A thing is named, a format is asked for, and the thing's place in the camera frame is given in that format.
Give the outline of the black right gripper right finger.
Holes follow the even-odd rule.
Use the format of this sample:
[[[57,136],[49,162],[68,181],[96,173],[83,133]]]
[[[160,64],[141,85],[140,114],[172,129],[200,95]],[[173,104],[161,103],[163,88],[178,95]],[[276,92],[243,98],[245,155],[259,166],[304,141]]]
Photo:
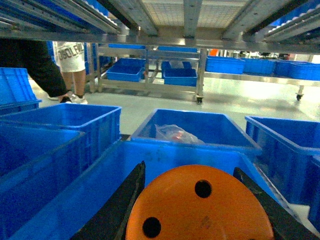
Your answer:
[[[270,221],[276,240],[318,240],[319,237],[285,210],[264,180],[251,178],[240,167],[235,167],[233,177],[244,184],[262,205]]]

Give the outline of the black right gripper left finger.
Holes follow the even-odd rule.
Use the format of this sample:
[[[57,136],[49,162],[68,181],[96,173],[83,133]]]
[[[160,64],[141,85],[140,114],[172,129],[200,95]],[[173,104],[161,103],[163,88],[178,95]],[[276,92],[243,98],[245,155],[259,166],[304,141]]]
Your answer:
[[[72,240],[124,240],[132,208],[145,188],[146,164],[138,163]]]

